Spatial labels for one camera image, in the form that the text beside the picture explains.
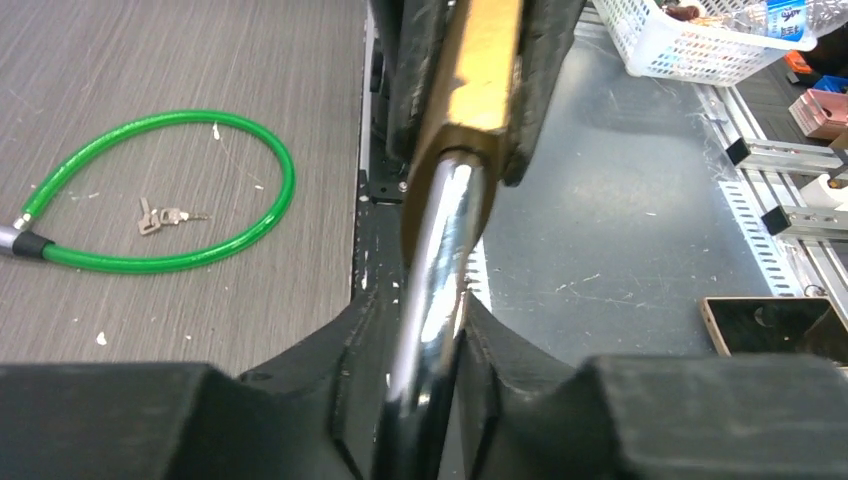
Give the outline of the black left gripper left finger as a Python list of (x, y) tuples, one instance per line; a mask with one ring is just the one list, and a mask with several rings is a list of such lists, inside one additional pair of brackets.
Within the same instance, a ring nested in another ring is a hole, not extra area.
[(358, 295), (237, 377), (204, 363), (1, 369), (5, 479), (361, 479), (398, 305)]

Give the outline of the silver lock keys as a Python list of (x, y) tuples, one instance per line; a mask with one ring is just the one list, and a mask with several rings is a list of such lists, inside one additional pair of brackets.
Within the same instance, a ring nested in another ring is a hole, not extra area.
[(146, 197), (139, 199), (142, 209), (141, 219), (137, 222), (139, 234), (147, 236), (154, 234), (166, 226), (176, 226), (187, 221), (208, 220), (206, 213), (192, 213), (177, 207), (152, 208)]

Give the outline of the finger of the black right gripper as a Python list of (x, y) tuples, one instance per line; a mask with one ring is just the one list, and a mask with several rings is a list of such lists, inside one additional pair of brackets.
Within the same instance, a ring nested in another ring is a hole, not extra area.
[(585, 0), (536, 0), (523, 5), (501, 173), (506, 186), (519, 185), (530, 166), (585, 4)]
[(441, 0), (384, 3), (389, 80), (386, 154), (391, 166), (405, 166), (412, 160), (449, 12), (449, 3)]

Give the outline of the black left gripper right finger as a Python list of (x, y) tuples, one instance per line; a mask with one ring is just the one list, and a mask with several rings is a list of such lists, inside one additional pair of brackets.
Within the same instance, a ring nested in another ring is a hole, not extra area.
[(808, 354), (600, 355), (571, 367), (471, 299), (470, 479), (843, 479), (847, 370)]

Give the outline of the green cable lock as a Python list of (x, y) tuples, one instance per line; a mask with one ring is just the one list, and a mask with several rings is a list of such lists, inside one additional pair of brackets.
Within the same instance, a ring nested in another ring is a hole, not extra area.
[[(77, 148), (122, 123), (122, 115), (68, 119), (21, 109), (1, 117), (1, 220), (11, 223), (34, 188)], [(168, 126), (124, 141), (62, 187), (34, 222), (57, 244), (116, 256), (165, 256), (222, 242), (255, 223), (273, 204), (284, 173), (254, 136), (216, 123)], [(142, 236), (152, 208), (206, 213)]]

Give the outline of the brass padlock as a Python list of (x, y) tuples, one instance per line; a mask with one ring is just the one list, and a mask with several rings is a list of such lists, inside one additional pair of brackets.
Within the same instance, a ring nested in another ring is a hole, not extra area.
[(434, 479), (465, 317), (468, 258), (507, 151), (523, 3), (459, 1), (423, 115), (401, 222), (409, 264), (375, 479)]

